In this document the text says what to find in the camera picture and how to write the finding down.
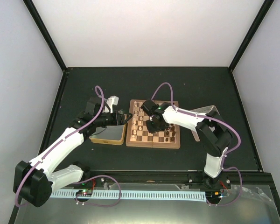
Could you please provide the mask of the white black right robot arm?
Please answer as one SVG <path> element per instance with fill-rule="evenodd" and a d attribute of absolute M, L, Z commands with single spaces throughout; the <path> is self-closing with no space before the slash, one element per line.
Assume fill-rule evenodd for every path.
<path fill-rule="evenodd" d="M 146 122 L 149 133 L 167 131 L 171 124 L 195 132 L 206 150 L 203 183 L 207 188 L 214 188 L 219 184 L 223 160 L 232 134 L 227 125 L 220 120 L 218 112 L 197 113 L 167 102 L 159 105 L 152 100 L 146 100 L 140 108 L 149 116 Z"/>

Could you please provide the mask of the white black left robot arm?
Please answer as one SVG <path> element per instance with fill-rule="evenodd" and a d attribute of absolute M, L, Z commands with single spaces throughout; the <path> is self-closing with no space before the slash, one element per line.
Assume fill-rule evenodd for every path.
<path fill-rule="evenodd" d="M 99 127 L 122 126 L 132 117 L 123 110 L 114 110 L 119 98 L 102 100 L 92 97 L 85 110 L 71 122 L 62 135 L 45 151 L 29 162 L 15 167 L 13 191 L 35 207 L 40 207 L 51 194 L 67 185 L 86 186 L 91 181 L 90 169 L 80 162 L 56 171 L 56 167 L 78 146 L 89 139 Z"/>

